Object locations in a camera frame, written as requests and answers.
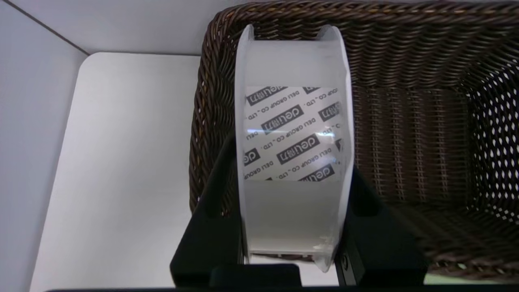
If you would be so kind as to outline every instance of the brown wicker basket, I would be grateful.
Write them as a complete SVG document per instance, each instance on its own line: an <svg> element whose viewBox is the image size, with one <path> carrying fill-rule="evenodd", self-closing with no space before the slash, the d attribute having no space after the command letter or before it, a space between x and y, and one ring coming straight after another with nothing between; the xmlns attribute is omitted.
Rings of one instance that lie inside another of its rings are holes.
<svg viewBox="0 0 519 292"><path fill-rule="evenodd" d="M292 1L220 12L198 73L191 210L234 130L235 53L249 23L257 39L338 27L352 71L355 163L416 235L430 271L519 281L519 3ZM230 183L228 198L234 192ZM225 200L222 214L230 208Z"/></svg>

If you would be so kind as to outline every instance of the white desk surface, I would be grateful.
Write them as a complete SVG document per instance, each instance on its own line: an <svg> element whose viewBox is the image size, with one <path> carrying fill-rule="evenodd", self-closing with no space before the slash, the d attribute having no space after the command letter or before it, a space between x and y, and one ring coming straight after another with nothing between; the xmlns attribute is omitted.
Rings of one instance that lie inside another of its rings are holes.
<svg viewBox="0 0 519 292"><path fill-rule="evenodd" d="M83 63L31 292L173 286L199 60L97 53ZM303 284L337 285L333 268L299 266Z"/></svg>

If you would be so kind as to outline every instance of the deli logo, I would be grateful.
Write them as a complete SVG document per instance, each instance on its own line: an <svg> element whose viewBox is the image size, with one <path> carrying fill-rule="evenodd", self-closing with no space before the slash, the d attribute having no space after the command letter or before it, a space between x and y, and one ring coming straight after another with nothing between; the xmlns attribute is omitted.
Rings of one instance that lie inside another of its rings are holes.
<svg viewBox="0 0 519 292"><path fill-rule="evenodd" d="M340 112L340 102L337 101L336 103L330 105L329 107L326 107L326 108L320 110L318 113L319 113L319 116L321 117L321 119L323 120L323 122L326 122L329 119L338 115L339 112Z"/></svg>
<svg viewBox="0 0 519 292"><path fill-rule="evenodd" d="M256 148L253 148L251 151L245 153L245 156L243 157L243 164L245 166L253 163L254 161L258 160L260 158L260 155L258 154L258 151Z"/></svg>
<svg viewBox="0 0 519 292"><path fill-rule="evenodd" d="M268 135L270 132L281 128L282 126L290 123L303 114L304 112L301 109L301 106L298 104L295 107L292 107L275 116L274 118L264 122L261 124L261 127L265 131L265 135Z"/></svg>
<svg viewBox="0 0 519 292"><path fill-rule="evenodd" d="M245 97L251 106L257 104L258 102L273 96L274 94L282 91L287 88L286 86L267 86L262 88L259 91Z"/></svg>
<svg viewBox="0 0 519 292"><path fill-rule="evenodd" d="M279 163L283 165L319 144L320 142L319 139L317 139L316 134L312 134L299 141L298 143L295 143L287 149L279 152L276 154L276 156L278 157Z"/></svg>
<svg viewBox="0 0 519 292"><path fill-rule="evenodd" d="M337 146L337 149L339 149L339 151L340 151L340 145L341 145L342 142L343 142L342 139L339 139L339 140L335 141L335 146Z"/></svg>
<svg viewBox="0 0 519 292"><path fill-rule="evenodd" d="M301 178L299 181L321 181L334 174L335 172L333 171L332 165L327 164L319 168L318 170L312 172L311 174Z"/></svg>
<svg viewBox="0 0 519 292"><path fill-rule="evenodd" d="M303 87L303 90L306 92L306 94L310 94L310 93L316 91L319 88L320 87Z"/></svg>

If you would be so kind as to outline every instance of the white wall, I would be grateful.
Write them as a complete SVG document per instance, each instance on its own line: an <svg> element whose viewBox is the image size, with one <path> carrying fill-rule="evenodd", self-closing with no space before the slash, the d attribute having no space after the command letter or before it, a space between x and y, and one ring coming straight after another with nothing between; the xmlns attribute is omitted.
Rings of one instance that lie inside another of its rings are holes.
<svg viewBox="0 0 519 292"><path fill-rule="evenodd" d="M12 0L89 53L200 55L219 11L250 0Z"/></svg>
<svg viewBox="0 0 519 292"><path fill-rule="evenodd" d="M85 58L0 1L0 291L29 289Z"/></svg>

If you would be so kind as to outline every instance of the basket weave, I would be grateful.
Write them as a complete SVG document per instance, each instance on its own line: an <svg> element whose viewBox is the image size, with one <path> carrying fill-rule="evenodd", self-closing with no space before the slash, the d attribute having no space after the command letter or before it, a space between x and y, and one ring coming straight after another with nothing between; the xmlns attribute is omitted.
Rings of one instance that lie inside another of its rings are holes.
<svg viewBox="0 0 519 292"><path fill-rule="evenodd" d="M256 39L314 39L323 25L338 27L355 164L418 238L430 271L519 281L519 4L292 1L220 12L198 73L191 210L234 130L235 53L249 23ZM235 192L230 183L223 215Z"/></svg>

